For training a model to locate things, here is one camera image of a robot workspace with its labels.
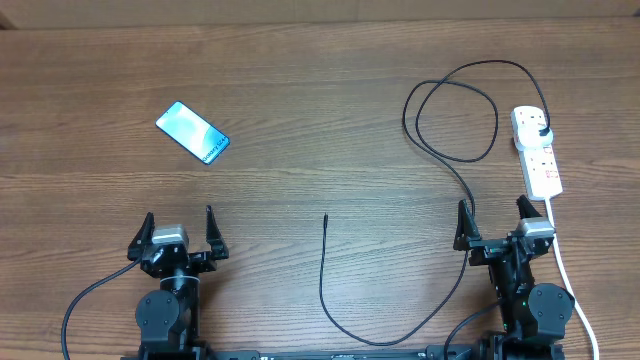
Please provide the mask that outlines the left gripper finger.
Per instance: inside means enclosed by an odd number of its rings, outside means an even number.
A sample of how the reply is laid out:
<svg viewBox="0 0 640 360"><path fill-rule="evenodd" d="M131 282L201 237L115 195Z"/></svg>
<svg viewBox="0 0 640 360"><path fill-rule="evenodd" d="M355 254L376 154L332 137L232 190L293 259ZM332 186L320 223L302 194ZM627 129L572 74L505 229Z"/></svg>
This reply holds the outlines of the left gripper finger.
<svg viewBox="0 0 640 360"><path fill-rule="evenodd" d="M206 242L209 244L212 258L214 260L224 260L229 258L229 249L218 228L213 209L206 206Z"/></svg>
<svg viewBox="0 0 640 360"><path fill-rule="evenodd" d="M139 260L147 246L152 243L152 235L155 228L155 220L152 212L145 216L142 226L134 236L127 248L127 259L130 261Z"/></svg>

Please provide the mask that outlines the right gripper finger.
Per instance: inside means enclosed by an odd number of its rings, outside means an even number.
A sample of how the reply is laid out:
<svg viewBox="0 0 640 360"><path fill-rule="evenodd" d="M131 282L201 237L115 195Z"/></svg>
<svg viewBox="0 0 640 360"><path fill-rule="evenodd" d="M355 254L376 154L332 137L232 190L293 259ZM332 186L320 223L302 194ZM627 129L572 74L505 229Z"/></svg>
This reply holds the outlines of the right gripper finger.
<svg viewBox="0 0 640 360"><path fill-rule="evenodd" d="M516 200L516 205L521 219L539 218L541 214L532 205L525 195L520 195Z"/></svg>
<svg viewBox="0 0 640 360"><path fill-rule="evenodd" d="M453 242L453 249L469 251L481 240L474 216L465 200L458 203L457 228Z"/></svg>

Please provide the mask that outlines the Samsung Galaxy smartphone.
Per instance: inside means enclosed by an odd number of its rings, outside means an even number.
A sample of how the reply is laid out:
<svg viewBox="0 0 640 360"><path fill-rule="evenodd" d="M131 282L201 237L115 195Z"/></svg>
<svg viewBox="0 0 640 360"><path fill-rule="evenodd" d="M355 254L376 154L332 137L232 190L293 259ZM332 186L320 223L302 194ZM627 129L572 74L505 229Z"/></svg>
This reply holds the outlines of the Samsung Galaxy smartphone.
<svg viewBox="0 0 640 360"><path fill-rule="evenodd" d="M156 126L206 165L230 144L230 139L181 101L174 102Z"/></svg>

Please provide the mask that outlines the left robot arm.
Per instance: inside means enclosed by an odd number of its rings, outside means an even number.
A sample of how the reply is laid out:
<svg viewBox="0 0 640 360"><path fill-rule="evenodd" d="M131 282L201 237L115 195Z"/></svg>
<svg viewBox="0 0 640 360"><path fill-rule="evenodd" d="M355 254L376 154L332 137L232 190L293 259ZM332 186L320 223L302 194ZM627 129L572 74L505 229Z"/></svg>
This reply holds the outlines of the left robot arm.
<svg viewBox="0 0 640 360"><path fill-rule="evenodd" d="M159 281L136 308L141 331L139 359L213 359L200 338L200 278L229 257L211 206L206 207L207 251L191 252L186 228L157 226L149 212L127 249L127 258Z"/></svg>

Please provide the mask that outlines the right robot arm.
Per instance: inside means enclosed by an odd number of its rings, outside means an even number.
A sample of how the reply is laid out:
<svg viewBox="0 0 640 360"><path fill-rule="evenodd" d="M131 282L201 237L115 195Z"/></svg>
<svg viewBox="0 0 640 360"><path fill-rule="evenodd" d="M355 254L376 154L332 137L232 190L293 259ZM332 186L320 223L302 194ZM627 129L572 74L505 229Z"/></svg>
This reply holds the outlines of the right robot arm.
<svg viewBox="0 0 640 360"><path fill-rule="evenodd" d="M477 360L564 357L558 342L565 337L575 298L561 286L536 282L530 267L532 260L549 252L556 230L524 195L516 204L520 216L516 229L494 240L484 240L467 203L462 200L458 204L453 248L467 253L469 265L488 268L497 300L452 330L443 348L445 358L451 355ZM468 350L451 345L458 331L495 309L501 314L501 332L485 333Z"/></svg>

